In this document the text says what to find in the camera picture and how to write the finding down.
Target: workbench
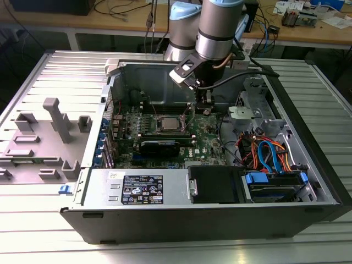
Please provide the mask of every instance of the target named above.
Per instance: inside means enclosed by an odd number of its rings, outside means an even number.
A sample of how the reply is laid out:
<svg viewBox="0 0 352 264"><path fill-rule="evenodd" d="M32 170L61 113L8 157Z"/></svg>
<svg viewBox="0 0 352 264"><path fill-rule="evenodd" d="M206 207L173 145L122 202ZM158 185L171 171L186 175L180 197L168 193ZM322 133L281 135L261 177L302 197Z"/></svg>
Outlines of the workbench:
<svg viewBox="0 0 352 264"><path fill-rule="evenodd" d="M264 16L276 26L281 28L277 45L283 46L300 46L316 48L336 48L348 49L352 44L352 27L337 29L322 21L318 21L315 28L310 27L283 27L281 26L280 15L273 15L273 6L276 0L261 0ZM110 5L129 3L128 0L111 0ZM121 7L120 12L131 8L145 5L143 0ZM92 10L88 16L75 16L69 14L44 14L44 13L27 13L15 12L10 6L14 16L28 29L40 31L64 32L67 34L68 41L72 50L79 50L79 43L76 34L103 34L103 35L124 35L124 36L145 36L146 19L150 12L150 7L144 7L128 13L128 22L110 15L99 14ZM102 12L108 12L106 4L98 6ZM351 12L352 7L344 5L342 12ZM167 5L159 4L156 17L156 37L162 37L167 31ZM3 29L22 29L5 9L3 2L0 1L0 27ZM260 42L263 33L259 24L255 23L250 33L243 34L242 42L251 45Z"/></svg>
<svg viewBox="0 0 352 264"><path fill-rule="evenodd" d="M58 97L70 120L93 117L106 83L105 63L124 53L55 51L44 54L0 116L0 152L21 112L50 119L42 108ZM280 82L352 195L352 108L315 65L258 59ZM352 213L314 224L293 238L90 245L58 213L73 197L61 184L0 184L1 263L336 263L352 261Z"/></svg>

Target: circuit board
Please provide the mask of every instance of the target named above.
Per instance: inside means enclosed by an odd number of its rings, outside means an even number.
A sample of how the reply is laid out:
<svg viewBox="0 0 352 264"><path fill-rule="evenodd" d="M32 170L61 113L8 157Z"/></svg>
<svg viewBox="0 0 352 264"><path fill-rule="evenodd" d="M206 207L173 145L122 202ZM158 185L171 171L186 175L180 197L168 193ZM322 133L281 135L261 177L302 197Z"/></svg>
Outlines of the circuit board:
<svg viewBox="0 0 352 264"><path fill-rule="evenodd" d="M216 114L204 116L195 114L194 111L185 116L185 132L189 137L178 135L172 136L172 140L182 143L179 148L177 157L141 157L136 144L140 138L141 129L145 130L145 134L150 140L158 139L153 136L157 130L158 122L164 120L165 124L175 129L175 120L180 119L180 115L153 115L142 114L135 110L134 107L130 111L122 112L115 122L114 140L116 168L187 168L191 165L226 165L226 158L223 149L217 137L217 117Z"/></svg>

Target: blue latch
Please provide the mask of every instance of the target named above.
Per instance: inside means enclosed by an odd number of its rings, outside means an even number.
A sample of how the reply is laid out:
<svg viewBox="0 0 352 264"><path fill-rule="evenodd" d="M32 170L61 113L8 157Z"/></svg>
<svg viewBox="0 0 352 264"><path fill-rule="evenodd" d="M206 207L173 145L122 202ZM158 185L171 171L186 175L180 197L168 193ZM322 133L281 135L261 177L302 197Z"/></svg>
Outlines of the blue latch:
<svg viewBox="0 0 352 264"><path fill-rule="evenodd" d="M59 194L72 194L71 186L69 185L62 185L59 190Z"/></svg>
<svg viewBox="0 0 352 264"><path fill-rule="evenodd" d="M101 158L94 157L94 158L93 158L93 163L100 164L100 163L101 163Z"/></svg>
<svg viewBox="0 0 352 264"><path fill-rule="evenodd" d="M95 155L100 155L103 151L100 148L94 150Z"/></svg>
<svg viewBox="0 0 352 264"><path fill-rule="evenodd" d="M250 172L246 175L247 184L268 183L268 176L264 172Z"/></svg>
<svg viewBox="0 0 352 264"><path fill-rule="evenodd" d="M104 139L104 138L105 138L105 134L104 133L99 133L98 139Z"/></svg>
<svg viewBox="0 0 352 264"><path fill-rule="evenodd" d="M101 140L98 140L98 141L97 141L97 146L99 146L99 147L104 146L104 142L101 141Z"/></svg>
<svg viewBox="0 0 352 264"><path fill-rule="evenodd" d="M101 126L102 127L107 127L109 125L109 121L106 118L103 118L101 120Z"/></svg>
<svg viewBox="0 0 352 264"><path fill-rule="evenodd" d="M308 182L307 174L305 174L304 172L301 172L301 177L302 177L302 180L303 180L304 183Z"/></svg>

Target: computer tower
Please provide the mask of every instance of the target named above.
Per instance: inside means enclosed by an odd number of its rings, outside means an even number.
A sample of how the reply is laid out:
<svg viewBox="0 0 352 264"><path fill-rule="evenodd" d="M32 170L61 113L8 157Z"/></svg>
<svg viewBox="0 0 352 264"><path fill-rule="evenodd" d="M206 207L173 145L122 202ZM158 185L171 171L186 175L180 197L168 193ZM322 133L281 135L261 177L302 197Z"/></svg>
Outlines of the computer tower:
<svg viewBox="0 0 352 264"><path fill-rule="evenodd" d="M95 0L9 0L15 11L88 15Z"/></svg>
<svg viewBox="0 0 352 264"><path fill-rule="evenodd" d="M247 14L249 16L248 23L244 32L251 32L259 4L257 0L245 0L244 4L246 6Z"/></svg>

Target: wooden desk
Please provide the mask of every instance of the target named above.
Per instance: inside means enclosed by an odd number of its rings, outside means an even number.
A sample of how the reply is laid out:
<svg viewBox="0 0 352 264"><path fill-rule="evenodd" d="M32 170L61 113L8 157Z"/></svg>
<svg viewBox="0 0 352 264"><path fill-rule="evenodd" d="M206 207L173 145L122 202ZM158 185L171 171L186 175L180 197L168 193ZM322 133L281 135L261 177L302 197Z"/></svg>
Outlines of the wooden desk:
<svg viewBox="0 0 352 264"><path fill-rule="evenodd" d="M283 27L281 26L280 15L272 15L273 7L276 0L260 0L264 16L272 21L273 25L280 27L277 44L285 46L304 46L304 47L322 47L322 48L349 48L352 45L352 27L346 29L337 29L322 21L318 21L315 28L310 27ZM110 5L129 3L127 0L110 0ZM144 0L116 10L120 12L143 6ZM100 4L98 10L107 13L105 3ZM68 14L45 14L45 13L28 13L15 12L10 6L14 16L29 30L58 31L64 32L68 36L72 50L78 50L75 34L104 34L104 35L127 35L127 36L144 36L146 31L146 19L150 12L150 6L134 10L128 13L126 17L128 22L110 15L99 14L92 10L88 16L75 16ZM345 5L343 12L351 12L352 7ZM167 30L167 5L159 4L157 9L156 37L161 37ZM13 18L8 14L3 2L0 1L0 23L2 28L21 29ZM250 33L245 33L243 39L259 42L263 33L259 24L255 23Z"/></svg>
<svg viewBox="0 0 352 264"><path fill-rule="evenodd" d="M286 27L281 25L282 16L273 14L274 5L276 0L260 0L261 8L264 13L264 17L269 20L271 25L278 26L280 32L277 39L277 44L285 46L303 46L303 47L320 47L323 44L326 46L342 45L349 48L352 45L352 27L345 29L338 29L334 26L328 25L321 20L316 24L316 27ZM344 5L341 12L352 13L352 7ZM340 17L344 17L346 14L339 14ZM250 33L244 33L243 38L245 39L262 39L263 33L260 30L260 25L254 23Z"/></svg>

